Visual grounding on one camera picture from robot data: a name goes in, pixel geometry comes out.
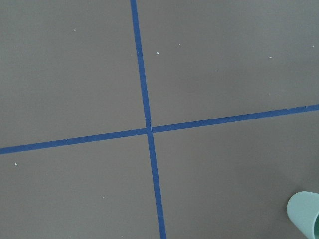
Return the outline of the green paper cup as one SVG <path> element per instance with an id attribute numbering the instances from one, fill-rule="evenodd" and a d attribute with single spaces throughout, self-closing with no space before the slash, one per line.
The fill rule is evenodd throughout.
<path id="1" fill-rule="evenodd" d="M 318 193 L 307 191 L 295 193 L 288 200 L 287 215 L 306 238 L 319 238 Z"/>

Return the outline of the brown paper table cover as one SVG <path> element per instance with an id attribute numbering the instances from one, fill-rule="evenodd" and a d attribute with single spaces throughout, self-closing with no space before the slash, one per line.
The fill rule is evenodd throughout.
<path id="1" fill-rule="evenodd" d="M 3 0 L 3 239 L 307 239 L 316 0 Z"/>

